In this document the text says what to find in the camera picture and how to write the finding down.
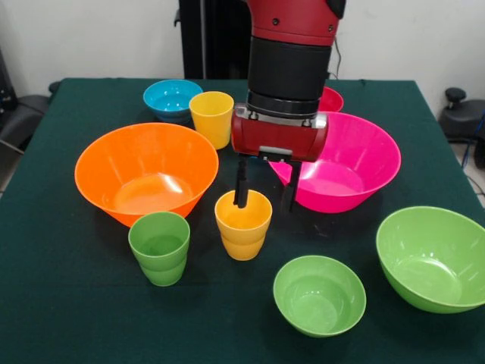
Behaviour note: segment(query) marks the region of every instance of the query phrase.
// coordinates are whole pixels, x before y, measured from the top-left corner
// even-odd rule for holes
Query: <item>white wall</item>
[[[348,0],[340,76],[417,80],[435,115],[449,86],[485,98],[484,22],[484,0]]]
[[[64,77],[183,77],[178,0],[0,0],[17,93]]]
[[[485,98],[484,0],[347,4],[341,78],[417,80],[435,113],[448,86]],[[0,45],[21,95],[63,77],[182,77],[177,8],[178,0],[0,0]]]

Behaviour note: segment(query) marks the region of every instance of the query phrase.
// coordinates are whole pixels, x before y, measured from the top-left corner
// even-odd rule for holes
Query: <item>cup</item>
[[[229,144],[232,97],[219,91],[200,93],[192,98],[189,107],[196,130],[209,139],[215,149]]]
[[[244,209],[234,205],[235,191],[223,195],[215,204],[215,218],[227,254],[235,260],[255,258],[263,246],[273,208],[265,195],[249,190]]]
[[[182,277],[189,239],[189,224],[173,212],[143,216],[128,233],[131,250],[143,273],[160,287],[171,286]]]

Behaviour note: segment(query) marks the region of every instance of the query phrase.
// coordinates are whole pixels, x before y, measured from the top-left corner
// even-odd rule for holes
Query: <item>red bowl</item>
[[[334,89],[325,87],[321,95],[318,111],[340,112],[343,108],[343,97]]]

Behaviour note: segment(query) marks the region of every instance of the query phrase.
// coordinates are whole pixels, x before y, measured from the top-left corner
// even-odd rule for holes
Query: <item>black chair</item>
[[[438,119],[443,132],[451,143],[476,143],[475,165],[485,168],[485,100],[467,100],[464,90],[447,89],[449,105]]]
[[[48,108],[49,97],[17,97],[0,50],[0,140],[4,145],[25,149]]]

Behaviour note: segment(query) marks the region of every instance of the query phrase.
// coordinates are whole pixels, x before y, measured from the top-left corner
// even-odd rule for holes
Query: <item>orange bowl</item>
[[[152,212],[187,216],[214,181],[219,158],[201,134],[175,124],[122,127],[81,154],[77,189],[94,206],[131,226]]]

